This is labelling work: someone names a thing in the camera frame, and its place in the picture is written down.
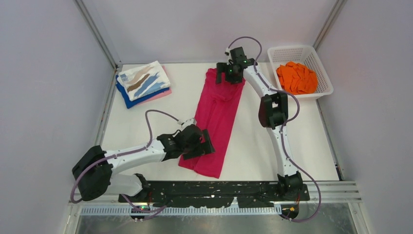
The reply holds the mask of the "magenta t shirt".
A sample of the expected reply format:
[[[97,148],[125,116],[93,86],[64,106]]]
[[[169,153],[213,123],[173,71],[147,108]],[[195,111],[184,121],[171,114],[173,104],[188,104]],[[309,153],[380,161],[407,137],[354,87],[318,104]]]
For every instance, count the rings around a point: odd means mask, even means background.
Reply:
[[[207,129],[215,152],[204,156],[183,159],[178,166],[208,177],[219,178],[223,169],[236,113],[245,81],[230,84],[216,83],[217,69],[209,68],[195,112],[200,129]]]

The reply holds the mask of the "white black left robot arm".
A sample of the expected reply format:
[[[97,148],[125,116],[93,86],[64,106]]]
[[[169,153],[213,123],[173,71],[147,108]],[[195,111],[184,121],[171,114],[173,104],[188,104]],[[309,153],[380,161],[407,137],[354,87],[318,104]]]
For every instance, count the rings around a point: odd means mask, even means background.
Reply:
[[[207,129],[190,124],[173,134],[161,134],[147,144],[123,150],[104,151],[100,145],[91,147],[72,168],[75,178],[71,202],[91,201],[112,192],[143,202],[149,197],[149,185],[143,175],[124,175],[123,171],[149,163],[170,159],[192,159],[214,153]]]

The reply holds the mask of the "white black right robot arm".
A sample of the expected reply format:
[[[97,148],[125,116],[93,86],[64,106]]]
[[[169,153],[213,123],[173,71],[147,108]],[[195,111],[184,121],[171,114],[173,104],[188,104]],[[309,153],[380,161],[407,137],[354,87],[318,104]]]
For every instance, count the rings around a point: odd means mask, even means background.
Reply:
[[[288,95],[269,84],[257,62],[247,58],[242,47],[227,48],[225,55],[227,61],[216,65],[216,83],[223,80],[230,84],[246,81],[260,97],[259,123],[267,130],[277,159],[277,194],[284,200],[291,200],[302,188],[303,179],[298,167],[291,161],[287,139]]]

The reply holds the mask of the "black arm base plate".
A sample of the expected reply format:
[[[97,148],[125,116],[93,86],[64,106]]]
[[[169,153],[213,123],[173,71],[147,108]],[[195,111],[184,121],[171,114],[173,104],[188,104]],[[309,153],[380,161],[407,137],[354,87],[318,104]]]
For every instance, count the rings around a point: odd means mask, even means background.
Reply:
[[[221,208],[237,201],[241,208],[266,208],[273,202],[309,201],[306,185],[294,192],[280,195],[275,181],[155,181],[138,195],[129,197],[133,203],[172,208]]]

